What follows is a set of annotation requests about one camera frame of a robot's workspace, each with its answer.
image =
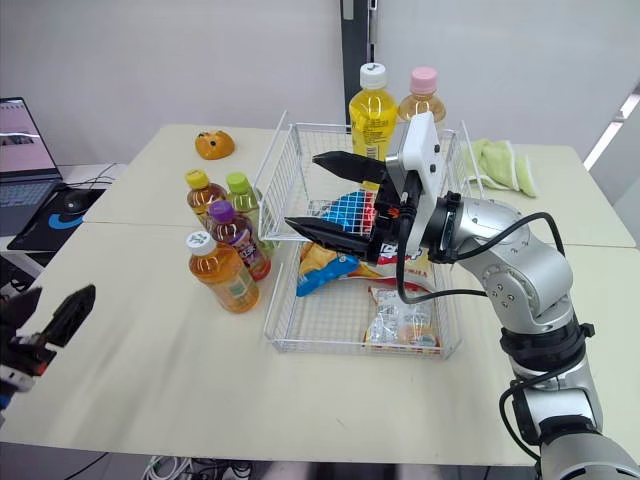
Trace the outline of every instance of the clear plastic bag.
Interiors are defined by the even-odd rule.
[[[396,290],[369,287],[369,292],[375,304],[375,318],[365,334],[366,343],[376,346],[438,346],[432,322],[433,302],[407,305]]]

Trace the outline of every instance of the orange toy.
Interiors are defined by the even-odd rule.
[[[218,160],[233,153],[235,145],[228,133],[202,132],[196,137],[196,150],[205,160]]]

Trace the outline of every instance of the white wire basket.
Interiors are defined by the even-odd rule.
[[[276,287],[267,312],[265,336],[280,351],[329,353],[402,353],[432,358],[447,358],[461,341],[454,297],[439,297],[432,304],[435,346],[415,346],[365,341],[367,329],[376,316],[376,306],[369,286],[376,282],[364,279],[334,280],[304,297],[296,296],[300,248],[307,241],[284,221],[285,217],[324,216],[343,195],[363,192],[358,183],[336,177],[312,163],[314,155],[332,150],[352,152],[350,128],[343,125],[286,123],[286,112],[278,125],[273,142],[258,172],[255,187],[262,192],[259,235],[262,239],[281,241],[273,259],[278,271]],[[446,176],[441,194],[447,190],[465,197],[483,197],[480,182],[474,184],[467,173],[465,158],[477,167],[464,124],[459,130],[440,133],[441,154],[445,158]],[[368,234],[370,225],[355,209],[341,214],[354,215],[351,233]],[[453,288],[449,268],[432,265],[436,290]]]

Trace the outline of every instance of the floor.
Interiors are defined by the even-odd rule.
[[[32,447],[0,443],[0,478],[2,480],[63,480],[91,463],[101,452]],[[148,455],[112,453],[74,480],[138,480],[149,461]],[[262,463],[252,479],[307,480],[312,465],[304,462]],[[398,480],[485,480],[486,467],[400,465]],[[351,476],[352,480],[368,476]],[[225,480],[233,479],[232,474]],[[532,468],[492,467],[486,480],[533,480]]]

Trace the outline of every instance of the silver robot arm segment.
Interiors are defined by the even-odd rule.
[[[460,199],[454,217],[450,237],[438,240],[460,257],[522,218],[509,205],[466,198]],[[584,347],[593,328],[578,325],[569,296],[573,276],[564,255],[524,225],[458,263],[478,279],[492,302],[514,383],[561,372],[513,393],[521,437],[541,448],[542,477],[640,478],[633,459],[600,435],[602,408]]]

